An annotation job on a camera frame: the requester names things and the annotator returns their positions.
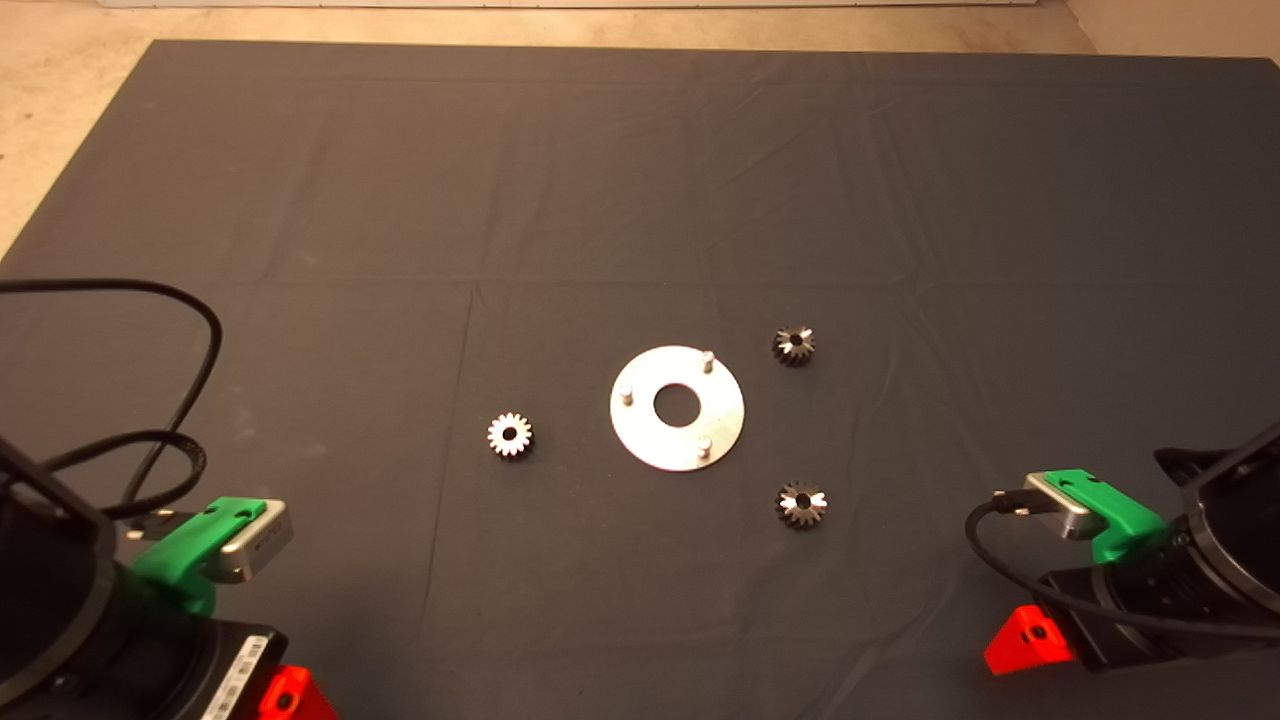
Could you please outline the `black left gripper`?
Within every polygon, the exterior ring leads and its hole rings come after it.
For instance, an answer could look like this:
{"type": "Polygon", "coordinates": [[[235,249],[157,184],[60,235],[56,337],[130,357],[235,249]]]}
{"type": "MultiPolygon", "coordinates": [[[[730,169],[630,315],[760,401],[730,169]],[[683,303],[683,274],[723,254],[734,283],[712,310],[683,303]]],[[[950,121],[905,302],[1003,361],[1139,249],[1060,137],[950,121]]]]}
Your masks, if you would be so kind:
{"type": "Polygon", "coordinates": [[[110,609],[84,646],[29,693],[29,715],[337,720],[312,673],[282,665],[289,643],[262,624],[110,609]]]}

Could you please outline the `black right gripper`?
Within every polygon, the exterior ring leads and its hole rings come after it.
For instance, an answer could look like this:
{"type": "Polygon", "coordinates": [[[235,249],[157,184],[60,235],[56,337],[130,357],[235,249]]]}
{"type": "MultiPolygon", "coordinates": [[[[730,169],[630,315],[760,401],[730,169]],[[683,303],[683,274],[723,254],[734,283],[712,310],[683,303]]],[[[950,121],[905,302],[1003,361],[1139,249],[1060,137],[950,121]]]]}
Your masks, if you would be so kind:
{"type": "MultiPolygon", "coordinates": [[[[1111,610],[1194,623],[1251,624],[1251,601],[1217,577],[1190,544],[1146,550],[1125,562],[1048,571],[1041,580],[1111,610]]],[[[1055,603],[1048,603],[1046,612],[1039,605],[1021,605],[1009,614],[984,650],[991,674],[1004,676],[1076,657],[1089,671],[1120,671],[1251,651],[1248,641],[1165,635],[1055,603]]]]}

